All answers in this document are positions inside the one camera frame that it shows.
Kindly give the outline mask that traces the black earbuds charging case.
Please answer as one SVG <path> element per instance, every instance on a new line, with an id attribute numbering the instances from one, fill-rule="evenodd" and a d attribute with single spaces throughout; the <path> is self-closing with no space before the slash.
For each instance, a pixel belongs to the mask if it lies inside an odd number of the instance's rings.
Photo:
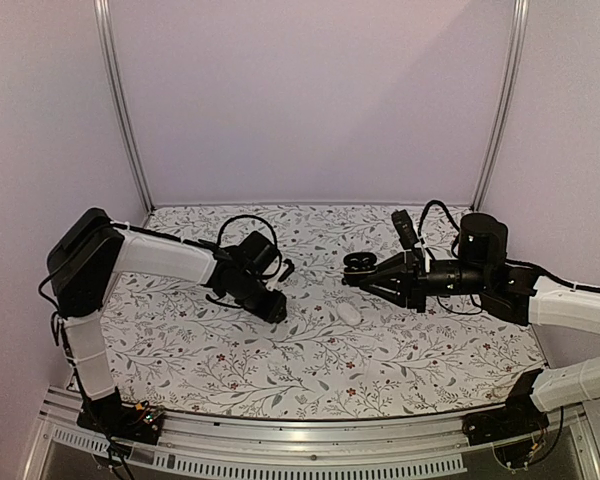
<path id="1" fill-rule="evenodd" d="M 357 287 L 366 277 L 377 271 L 377 256 L 371 252 L 354 252 L 343 258 L 342 284 Z"/>

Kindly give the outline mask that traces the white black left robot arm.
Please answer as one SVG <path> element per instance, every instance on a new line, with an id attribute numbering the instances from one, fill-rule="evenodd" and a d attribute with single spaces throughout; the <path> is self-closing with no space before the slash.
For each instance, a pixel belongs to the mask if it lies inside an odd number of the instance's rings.
<path id="1" fill-rule="evenodd" d="M 253 231 L 240 243 L 188 240 L 118 223 L 101 208 L 88 209 L 47 257 L 51 288 L 43 299 L 54 308 L 52 331 L 64 348 L 83 395 L 93 401 L 91 419 L 108 434 L 128 426 L 126 408 L 114 401 L 116 385 L 101 329 L 105 298 L 123 273 L 173 278 L 211 291 L 210 301 L 242 309 L 269 323 L 286 318 L 287 299 L 275 285 L 292 271 L 274 232 Z"/>

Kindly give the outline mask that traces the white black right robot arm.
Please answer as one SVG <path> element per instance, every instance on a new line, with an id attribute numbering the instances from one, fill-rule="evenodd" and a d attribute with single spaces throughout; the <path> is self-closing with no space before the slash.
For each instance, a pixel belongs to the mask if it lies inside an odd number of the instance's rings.
<path id="1" fill-rule="evenodd" d="M 433 259 L 406 211 L 392 222 L 402 252 L 378 261 L 356 252 L 344 258 L 343 281 L 396 306 L 422 313 L 430 297 L 477 295 L 491 316 L 520 326 L 559 326 L 600 335 L 600 287 L 568 282 L 546 269 L 507 257 L 508 228 L 483 213 L 463 216 L 458 254 Z M 516 381 L 497 427 L 517 436 L 536 412 L 600 398 L 600 356 L 558 369 L 529 371 Z"/>

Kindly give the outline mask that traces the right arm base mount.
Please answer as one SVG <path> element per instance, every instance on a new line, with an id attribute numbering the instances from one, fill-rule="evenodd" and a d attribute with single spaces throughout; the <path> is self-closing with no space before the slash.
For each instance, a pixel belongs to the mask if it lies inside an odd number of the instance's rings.
<path id="1" fill-rule="evenodd" d="M 549 426 L 548 416 L 531 399 L 533 383 L 542 373 L 534 369 L 522 374 L 503 406 L 462 417 L 462 432 L 471 446 L 526 435 Z"/>

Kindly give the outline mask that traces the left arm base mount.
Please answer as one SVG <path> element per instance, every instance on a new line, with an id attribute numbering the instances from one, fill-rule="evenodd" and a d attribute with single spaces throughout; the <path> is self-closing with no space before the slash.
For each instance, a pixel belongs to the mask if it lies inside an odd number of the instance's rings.
<path id="1" fill-rule="evenodd" d="M 77 425 L 112 438 L 157 445 L 165 410 L 147 401 L 126 404 L 115 390 L 98 400 L 83 400 Z"/>

